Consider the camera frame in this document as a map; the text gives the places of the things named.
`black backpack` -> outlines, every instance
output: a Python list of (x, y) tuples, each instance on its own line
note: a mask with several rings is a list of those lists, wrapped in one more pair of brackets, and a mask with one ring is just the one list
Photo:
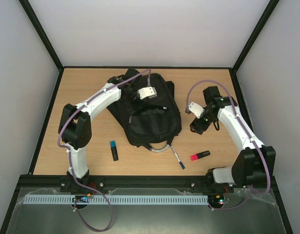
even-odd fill
[[(125, 75), (118, 76), (127, 80), (139, 72), (128, 69)], [(147, 86), (148, 75), (137, 77), (130, 82), (135, 91)], [(174, 100), (175, 85), (165, 82), (160, 74), (151, 74), (151, 86), (156, 89), (157, 97), (143, 99), (143, 104), (135, 104), (121, 98), (107, 109), (122, 126), (131, 145), (144, 146), (151, 150), (151, 143), (172, 140), (181, 131), (180, 111)]]

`white bracket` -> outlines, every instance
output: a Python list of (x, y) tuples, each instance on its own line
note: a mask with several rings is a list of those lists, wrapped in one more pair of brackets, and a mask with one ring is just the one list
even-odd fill
[(232, 177), (232, 167), (216, 168), (213, 170), (214, 181), (218, 184), (235, 184)]
[(144, 87), (142, 89), (139, 89), (138, 93), (140, 94), (141, 100), (147, 97), (155, 98), (158, 95), (154, 87)]
[(189, 105), (189, 111), (192, 112), (197, 118), (200, 118), (201, 114), (204, 112), (204, 109), (195, 102), (191, 102)]

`pink highlighter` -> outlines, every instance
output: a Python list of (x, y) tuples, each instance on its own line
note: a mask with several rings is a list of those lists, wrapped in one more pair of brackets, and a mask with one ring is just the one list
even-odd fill
[(194, 160), (197, 160), (197, 159), (200, 159), (202, 157), (209, 156), (209, 155), (210, 155), (209, 151), (204, 151), (204, 152), (198, 153), (196, 155), (191, 155), (190, 158), (191, 158), (191, 161), (194, 161)]

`white wall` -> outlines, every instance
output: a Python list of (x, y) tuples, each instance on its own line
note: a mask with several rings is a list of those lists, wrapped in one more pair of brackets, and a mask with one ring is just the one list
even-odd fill
[(269, 0), (30, 0), (63, 65), (231, 67)]
[(0, 227), (28, 172), (58, 70), (17, 0), (0, 0)]
[(274, 175), (300, 233), (300, 0), (281, 0), (238, 71), (254, 130), (276, 149)]

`white cable channel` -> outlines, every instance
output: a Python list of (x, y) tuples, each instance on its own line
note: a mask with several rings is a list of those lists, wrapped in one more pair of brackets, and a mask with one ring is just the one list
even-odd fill
[[(207, 196), (143, 196), (143, 195), (108, 195), (112, 205), (208, 205)], [(23, 204), (71, 205), (75, 203), (75, 195), (27, 195)], [(79, 204), (107, 205), (101, 195), (93, 198), (82, 198)]]

